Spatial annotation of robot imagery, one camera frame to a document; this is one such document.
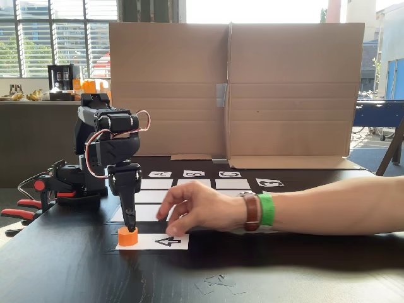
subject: finger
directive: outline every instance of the finger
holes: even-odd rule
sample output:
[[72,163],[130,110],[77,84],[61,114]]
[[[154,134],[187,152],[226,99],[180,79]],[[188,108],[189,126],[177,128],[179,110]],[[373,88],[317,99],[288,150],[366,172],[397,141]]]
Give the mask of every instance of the finger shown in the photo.
[[178,220],[179,217],[181,217],[183,214],[187,213],[189,211],[189,202],[184,201],[178,205],[175,206],[174,210],[171,213],[169,224],[173,223],[174,221]]
[[198,186],[199,184],[193,181],[170,188],[163,199],[162,205],[158,209],[157,219],[161,220],[165,218],[174,205],[191,199]]
[[171,237],[183,237],[189,229],[197,226],[198,224],[199,222],[196,212],[191,211],[186,216],[183,216],[170,224],[165,232]]

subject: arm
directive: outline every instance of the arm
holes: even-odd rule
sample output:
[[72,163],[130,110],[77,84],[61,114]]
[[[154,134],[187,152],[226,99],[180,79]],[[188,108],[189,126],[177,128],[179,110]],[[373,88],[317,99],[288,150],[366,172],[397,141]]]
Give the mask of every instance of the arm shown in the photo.
[[273,193],[273,229],[364,235],[404,230],[404,177],[364,177]]
[[[356,178],[272,197],[273,230],[324,235],[404,230],[404,177]],[[174,205],[166,232],[178,237],[197,225],[230,230],[246,222],[242,198],[224,196],[198,182],[170,189],[157,218],[167,216]]]

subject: window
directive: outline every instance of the window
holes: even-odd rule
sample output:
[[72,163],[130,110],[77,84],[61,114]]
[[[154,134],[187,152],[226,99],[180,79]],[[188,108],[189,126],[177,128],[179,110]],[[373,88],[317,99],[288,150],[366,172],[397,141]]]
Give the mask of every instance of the window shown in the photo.
[[108,22],[117,20],[116,0],[0,3],[0,78],[46,78],[50,64],[74,64],[85,77],[110,78]]

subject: white paper card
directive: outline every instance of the white paper card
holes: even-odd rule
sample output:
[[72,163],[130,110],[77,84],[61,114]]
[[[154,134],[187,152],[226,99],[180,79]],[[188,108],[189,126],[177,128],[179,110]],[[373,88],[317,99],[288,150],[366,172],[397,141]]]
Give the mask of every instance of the white paper card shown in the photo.
[[235,178],[235,177],[241,177],[241,174],[239,172],[219,172],[219,177]]
[[162,203],[167,191],[140,191],[134,195],[137,203]]
[[250,189],[245,179],[216,179],[216,189]]
[[[195,180],[192,180],[192,179],[179,179],[178,182],[177,182],[177,185],[185,184],[185,183],[188,183],[188,182],[191,182],[191,181],[195,181]],[[199,181],[199,182],[203,183],[204,185],[206,185],[208,187],[211,187],[210,186],[210,179],[196,179],[196,181]]]
[[201,177],[205,175],[205,172],[200,172],[198,170],[184,170],[184,177]]
[[237,197],[239,193],[242,191],[232,191],[232,190],[226,190],[226,189],[219,189],[218,193],[225,194],[226,196],[230,197]]
[[171,172],[151,172],[149,177],[169,178],[171,177]]
[[[151,222],[158,221],[156,218],[157,211],[160,208],[160,205],[150,205],[150,204],[138,204],[134,207],[136,210],[136,221],[137,222]],[[171,208],[169,215],[167,217],[167,221],[171,216],[174,207]],[[111,222],[123,222],[124,216],[122,214],[122,208],[119,207],[115,213],[115,215],[111,218]]]
[[263,187],[277,187],[277,186],[284,186],[282,182],[279,180],[271,180],[271,179],[257,179],[257,183],[259,186]]
[[188,249],[189,235],[184,237],[170,237],[166,234],[138,234],[138,243],[132,246],[117,245],[120,250],[148,250],[148,249]]
[[168,189],[172,186],[172,179],[142,179],[141,189]]

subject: green wristband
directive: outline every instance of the green wristband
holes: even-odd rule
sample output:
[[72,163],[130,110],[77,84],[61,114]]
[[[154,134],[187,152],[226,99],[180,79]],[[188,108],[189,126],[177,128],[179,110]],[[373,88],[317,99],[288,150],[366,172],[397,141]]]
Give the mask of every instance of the green wristband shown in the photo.
[[273,204],[272,197],[267,193],[259,194],[258,197],[259,200],[261,200],[261,205],[263,207],[261,225],[272,226],[275,217],[275,205]]

